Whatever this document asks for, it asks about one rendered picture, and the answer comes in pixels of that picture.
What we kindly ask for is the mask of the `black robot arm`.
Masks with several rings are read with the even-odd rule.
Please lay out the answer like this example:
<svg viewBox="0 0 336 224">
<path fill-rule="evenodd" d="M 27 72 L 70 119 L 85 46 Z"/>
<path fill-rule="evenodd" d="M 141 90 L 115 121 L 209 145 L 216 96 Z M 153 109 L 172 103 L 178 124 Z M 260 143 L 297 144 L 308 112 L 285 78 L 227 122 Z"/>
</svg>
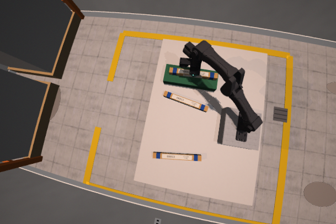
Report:
<svg viewBox="0 0 336 224">
<path fill-rule="evenodd" d="M 180 58 L 179 67 L 184 68 L 190 65 L 190 71 L 195 71 L 196 66 L 203 62 L 210 65 L 226 82 L 221 88 L 221 93 L 229 97 L 239 110 L 236 140 L 247 141 L 247 133 L 255 131 L 262 123 L 258 116 L 248 103 L 243 93 L 243 79 L 245 70 L 231 66 L 207 41 L 203 40 L 196 46 L 191 42 L 185 44 L 183 52 L 188 58 Z M 194 66 L 194 65 L 195 66 Z M 246 126 L 246 127 L 245 127 Z"/>
</svg>

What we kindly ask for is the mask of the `brown cardboard box with blue bands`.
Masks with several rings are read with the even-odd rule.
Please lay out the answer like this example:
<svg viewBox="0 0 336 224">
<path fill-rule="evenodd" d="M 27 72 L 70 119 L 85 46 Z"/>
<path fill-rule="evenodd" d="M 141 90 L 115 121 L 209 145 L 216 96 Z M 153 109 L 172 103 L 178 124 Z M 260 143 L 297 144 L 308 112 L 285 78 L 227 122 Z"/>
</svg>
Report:
<svg viewBox="0 0 336 224">
<path fill-rule="evenodd" d="M 169 69 L 169 74 L 178 75 L 178 76 L 192 77 L 189 74 L 189 72 L 190 72 L 190 70 L 181 69 L 181 68 L 172 68 L 172 67 L 170 67 L 170 69 Z M 204 79 L 217 80 L 218 73 L 200 71 L 199 76 L 196 76 L 195 78 L 204 78 Z"/>
</svg>

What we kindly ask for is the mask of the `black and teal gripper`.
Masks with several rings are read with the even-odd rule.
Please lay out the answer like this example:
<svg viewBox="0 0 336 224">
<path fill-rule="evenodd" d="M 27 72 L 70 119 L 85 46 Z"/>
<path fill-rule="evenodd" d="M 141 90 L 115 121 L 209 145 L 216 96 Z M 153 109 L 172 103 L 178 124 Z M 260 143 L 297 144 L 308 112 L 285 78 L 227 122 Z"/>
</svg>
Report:
<svg viewBox="0 0 336 224">
<path fill-rule="evenodd" d="M 192 77 L 199 76 L 200 74 L 200 69 L 201 69 L 201 64 L 196 66 L 195 71 L 190 71 L 189 74 L 193 74 Z"/>
</svg>

